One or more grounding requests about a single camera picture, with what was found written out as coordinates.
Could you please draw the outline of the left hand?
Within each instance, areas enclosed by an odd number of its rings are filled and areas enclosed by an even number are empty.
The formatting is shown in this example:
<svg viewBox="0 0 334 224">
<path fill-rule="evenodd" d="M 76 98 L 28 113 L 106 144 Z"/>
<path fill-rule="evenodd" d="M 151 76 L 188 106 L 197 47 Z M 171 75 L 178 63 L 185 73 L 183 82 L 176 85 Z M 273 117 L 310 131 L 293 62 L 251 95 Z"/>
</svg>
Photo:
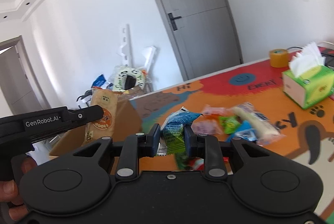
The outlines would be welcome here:
<svg viewBox="0 0 334 224">
<path fill-rule="evenodd" d="M 19 157 L 20 172 L 26 174 L 37 167 L 36 161 L 26 155 Z M 1 223 L 15 223 L 28 214 L 28 209 L 19 194 L 18 185 L 14 180 L 1 181 Z"/>
</svg>

